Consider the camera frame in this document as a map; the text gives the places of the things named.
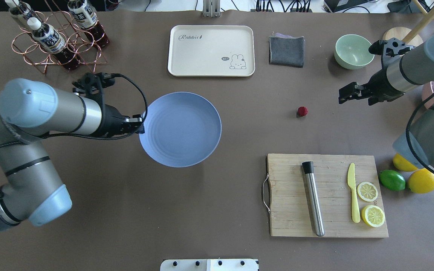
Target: white bracket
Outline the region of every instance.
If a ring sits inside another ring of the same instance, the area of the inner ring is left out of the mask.
[[[203,0],[204,17],[220,17],[220,0]]]
[[[174,259],[165,260],[160,271],[258,271],[258,259]]]

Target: soda bottle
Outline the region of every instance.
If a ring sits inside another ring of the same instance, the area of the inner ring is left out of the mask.
[[[85,32],[86,37],[90,41],[94,40],[101,48],[110,43],[107,34],[103,30],[103,26],[101,26],[96,17],[96,12],[87,0],[69,0],[68,9],[81,29],[91,33],[90,35]]]
[[[30,18],[38,18],[36,13],[31,9],[31,6],[27,3],[20,2],[19,0],[5,0],[9,7],[11,17],[19,24],[20,27],[31,31],[28,26],[28,20]]]
[[[32,36],[48,53],[54,55],[66,69],[76,69],[79,57],[69,51],[65,37],[61,36],[50,24],[42,23],[36,18],[28,20],[28,26],[33,30]]]

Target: citrus fruit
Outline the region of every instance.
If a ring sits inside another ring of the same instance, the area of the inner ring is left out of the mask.
[[[379,227],[384,224],[384,211],[375,205],[365,206],[361,210],[361,218],[371,227]]]
[[[379,181],[389,190],[400,191],[405,189],[405,178],[397,171],[387,169],[379,173]]]
[[[401,156],[399,153],[396,153],[396,155],[393,157],[393,164],[395,168],[401,171],[411,172],[415,171],[418,168],[415,167],[412,163],[410,163],[408,160],[406,160],[403,156]]]
[[[357,188],[358,196],[365,202],[374,202],[377,199],[377,188],[370,182],[362,182]]]
[[[415,193],[428,193],[434,190],[434,174],[426,168],[417,170],[408,179],[408,187]]]

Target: folded cloth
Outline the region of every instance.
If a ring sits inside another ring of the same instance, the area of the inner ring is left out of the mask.
[[[304,66],[304,37],[295,38],[280,33],[269,36],[269,63]]]

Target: brown tabletop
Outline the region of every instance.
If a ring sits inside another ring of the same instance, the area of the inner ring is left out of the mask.
[[[0,233],[0,270],[159,270],[164,259],[254,258],[261,270],[434,270],[434,192],[382,187],[389,238],[271,237],[261,185],[268,153],[373,155],[377,170],[392,167],[393,141],[420,101],[416,89],[392,103],[338,104],[338,89],[365,83],[379,58],[359,70],[340,67],[335,41],[355,33],[375,41],[394,26],[412,28],[416,14],[271,14],[229,11],[101,12],[112,40],[108,64],[148,100],[191,91],[222,118],[215,152],[188,168],[153,161],[138,136],[102,142],[57,137],[44,142],[73,201],[72,209],[42,227],[29,221]],[[174,77],[167,72],[169,35],[178,24],[239,24],[254,31],[255,73],[247,78]],[[0,90],[23,77],[71,91],[88,69],[50,67],[41,75],[13,53],[18,29],[0,12]],[[268,36],[306,39],[301,69],[269,65]],[[434,33],[434,22],[422,37]],[[143,112],[138,92],[124,80],[106,92],[123,114]],[[297,119],[296,110],[309,114]],[[0,185],[6,179],[0,170]]]

